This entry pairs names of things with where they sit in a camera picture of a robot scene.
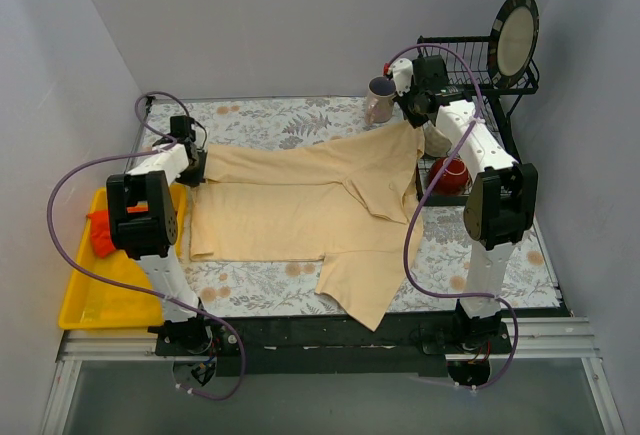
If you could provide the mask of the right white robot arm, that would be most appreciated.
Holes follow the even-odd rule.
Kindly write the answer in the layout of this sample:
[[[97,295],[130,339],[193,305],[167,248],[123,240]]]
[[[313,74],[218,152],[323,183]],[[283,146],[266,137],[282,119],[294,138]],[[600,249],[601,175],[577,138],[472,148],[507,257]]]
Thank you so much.
[[[410,124],[419,128],[431,123],[469,173],[463,222],[472,252],[450,339],[460,350],[475,352],[500,331],[499,297],[508,261],[533,224],[538,172],[500,146],[477,107],[479,88],[450,84],[441,56],[398,58],[385,73]]]

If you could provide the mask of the beige t shirt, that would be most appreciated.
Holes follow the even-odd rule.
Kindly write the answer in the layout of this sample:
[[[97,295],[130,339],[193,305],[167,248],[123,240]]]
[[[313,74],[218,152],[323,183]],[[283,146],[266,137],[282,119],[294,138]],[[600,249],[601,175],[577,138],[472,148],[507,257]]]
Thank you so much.
[[[420,246],[415,169],[424,146],[405,121],[288,150],[211,145],[190,256],[318,261],[316,293],[375,330]]]

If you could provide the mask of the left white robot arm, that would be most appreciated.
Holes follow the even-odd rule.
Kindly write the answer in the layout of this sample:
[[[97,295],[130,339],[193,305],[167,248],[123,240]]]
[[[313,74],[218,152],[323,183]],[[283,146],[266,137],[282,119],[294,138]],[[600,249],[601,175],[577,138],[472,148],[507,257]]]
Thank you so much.
[[[171,117],[169,134],[155,143],[159,152],[106,182],[112,243],[134,260],[151,289],[161,294],[163,324],[150,331],[193,355],[211,347],[213,332],[201,316],[186,308],[198,308],[200,300],[178,259],[182,223],[170,186],[177,182],[197,187],[204,181],[207,152],[197,146],[197,125],[189,115]]]

